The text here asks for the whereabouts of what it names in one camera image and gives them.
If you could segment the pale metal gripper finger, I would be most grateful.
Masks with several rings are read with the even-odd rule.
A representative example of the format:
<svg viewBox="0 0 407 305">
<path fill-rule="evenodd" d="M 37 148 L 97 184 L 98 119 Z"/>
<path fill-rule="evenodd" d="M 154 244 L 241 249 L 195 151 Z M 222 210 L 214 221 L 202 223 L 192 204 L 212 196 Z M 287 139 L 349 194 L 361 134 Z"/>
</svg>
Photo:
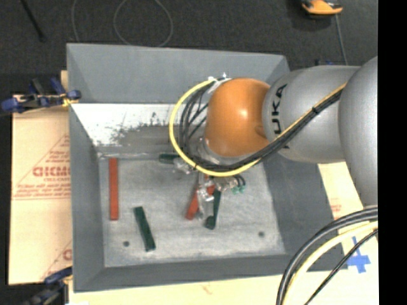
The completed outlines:
<svg viewBox="0 0 407 305">
<path fill-rule="evenodd" d="M 214 214 L 214 186 L 199 187 L 197 190 L 198 210 L 196 217 L 206 219 Z"/>
</svg>

